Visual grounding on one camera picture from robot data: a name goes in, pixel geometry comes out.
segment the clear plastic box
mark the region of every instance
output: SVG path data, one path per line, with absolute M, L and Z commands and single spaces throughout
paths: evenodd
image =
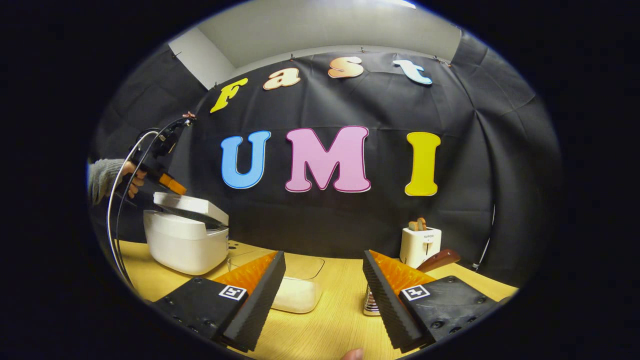
M 272 250 L 255 250 L 227 259 L 229 271 L 254 259 L 272 253 Z M 322 287 L 317 281 L 324 266 L 324 260 L 315 256 L 284 254 L 287 270 L 280 284 L 280 289 L 273 301 L 272 309 L 303 314 L 316 308 Z

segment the blue letter u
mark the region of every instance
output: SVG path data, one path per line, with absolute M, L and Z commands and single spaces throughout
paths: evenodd
M 251 170 L 246 174 L 237 171 L 238 146 L 242 143 L 241 136 L 231 136 L 222 140 L 222 180 L 234 189 L 247 189 L 257 184 L 264 173 L 264 148 L 271 132 L 263 130 L 249 135 L 248 139 L 253 144 L 251 153 Z

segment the person's hand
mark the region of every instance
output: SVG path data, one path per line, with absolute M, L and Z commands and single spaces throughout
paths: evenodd
M 136 170 L 136 165 L 131 161 L 127 161 L 122 169 L 122 176 L 127 174 L 133 174 L 133 170 Z M 147 172 L 138 170 L 136 176 L 133 177 L 133 181 L 131 182 L 131 186 L 129 187 L 129 197 L 133 199 L 133 197 L 138 193 L 138 188 L 145 184 L 144 178 Z
M 342 359 L 340 360 L 362 360 L 363 356 L 364 350 L 362 348 L 355 348 L 353 350 L 347 351 L 347 353 L 344 354 L 344 356 L 342 356 Z

